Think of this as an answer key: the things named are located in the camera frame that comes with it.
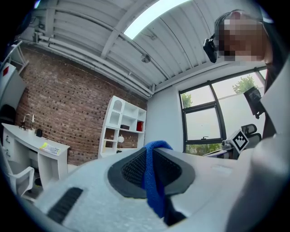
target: window frame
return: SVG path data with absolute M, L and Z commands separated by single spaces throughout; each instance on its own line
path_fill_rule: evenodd
M 260 67 L 260 68 L 254 68 L 254 69 L 250 69 L 250 70 L 246 70 L 243 72 L 237 72 L 235 74 L 231 74 L 231 75 L 227 75 L 212 81 L 206 81 L 205 83 L 202 83 L 200 85 L 196 85 L 194 87 L 179 91 L 179 100 L 180 100 L 180 106 L 181 106 L 181 116 L 182 116 L 182 126 L 183 126 L 183 138 L 184 138 L 184 145 L 183 145 L 183 150 L 184 152 L 186 151 L 186 145 L 199 145 L 199 144 L 215 144 L 215 143 L 221 143 L 223 140 L 227 139 L 227 134 L 226 134 L 226 126 L 225 126 L 225 121 L 222 115 L 222 109 L 221 106 L 219 104 L 219 100 L 218 97 L 214 91 L 213 88 L 213 84 L 217 83 L 217 82 L 221 82 L 221 81 L 225 81 L 234 77 L 238 77 L 238 76 L 242 76 L 242 75 L 246 75 L 249 73 L 256 73 L 256 75 L 259 77 L 260 81 L 262 82 L 262 84 L 265 86 L 265 79 L 263 78 L 263 76 L 261 75 L 261 73 L 259 72 L 260 70 L 264 70 L 266 69 L 266 66 L 264 67 Z M 207 102 L 204 104 L 200 104 L 197 106 L 191 106 L 191 107 L 187 107 L 187 108 L 183 108 L 183 102 L 182 102 L 182 97 L 181 94 L 183 93 L 187 93 L 189 91 L 198 89 L 198 88 L 202 88 L 204 86 L 209 86 L 210 90 L 212 91 L 213 94 L 213 98 L 214 101 L 211 102 Z M 220 134 L 221 137 L 220 138 L 216 138 L 216 139 L 204 139 L 204 140 L 188 140 L 187 139 L 187 127 L 186 127 L 186 114 L 188 113 L 193 113 L 193 112 L 198 112 L 198 111 L 202 111 L 202 110 L 207 110 L 207 109 L 211 109 L 211 108 L 215 108 L 216 109 L 216 113 L 217 113 L 217 120 L 218 120 L 218 124 L 219 124 L 219 129 L 220 129 Z

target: red object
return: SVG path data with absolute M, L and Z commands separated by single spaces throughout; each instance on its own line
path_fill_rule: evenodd
M 3 76 L 5 76 L 5 75 L 7 74 L 8 70 L 9 70 L 9 66 L 7 66 L 7 67 L 3 70 Z
M 143 122 L 142 121 L 137 122 L 137 131 L 143 131 Z

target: brick wall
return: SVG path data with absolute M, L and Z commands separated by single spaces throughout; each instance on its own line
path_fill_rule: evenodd
M 33 46 L 22 48 L 29 60 L 21 77 L 28 87 L 19 102 L 16 124 L 34 114 L 43 136 L 71 146 L 68 163 L 80 165 L 97 159 L 106 109 L 115 95 L 142 109 L 147 102 L 116 82 L 71 60 Z M 135 148 L 138 137 L 122 133 L 123 147 Z

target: glass pane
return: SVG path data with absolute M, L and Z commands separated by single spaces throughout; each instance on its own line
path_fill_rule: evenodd
M 255 72 L 213 84 L 214 91 L 219 100 L 224 97 L 244 93 L 253 86 L 264 93 L 264 85 Z
M 186 153 L 193 155 L 205 155 L 221 148 L 221 143 L 186 145 Z
M 219 100 L 219 104 L 222 109 L 227 138 L 240 129 L 241 126 L 248 124 L 255 124 L 257 127 L 256 133 L 263 134 L 265 114 L 262 114 L 260 119 L 256 119 L 243 94 L 225 97 L 224 99 Z
M 218 116 L 215 108 L 186 114 L 186 129 L 188 140 L 219 139 Z
M 263 76 L 263 78 L 266 79 L 266 76 L 267 76 L 267 72 L 268 72 L 268 70 L 267 70 L 267 69 L 264 69 L 264 70 L 261 70 L 261 71 L 259 71 L 259 72 L 260 72 L 260 74 Z
M 183 108 L 198 106 L 204 103 L 213 102 L 213 94 L 209 86 L 204 86 L 198 89 L 181 94 Z

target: black chair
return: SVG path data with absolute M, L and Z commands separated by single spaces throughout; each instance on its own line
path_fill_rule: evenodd
M 12 106 L 3 105 L 2 108 L 0 109 L 0 139 L 1 139 L 1 144 L 3 144 L 3 130 L 4 130 L 2 123 L 14 125 L 15 118 L 16 118 L 16 110 Z

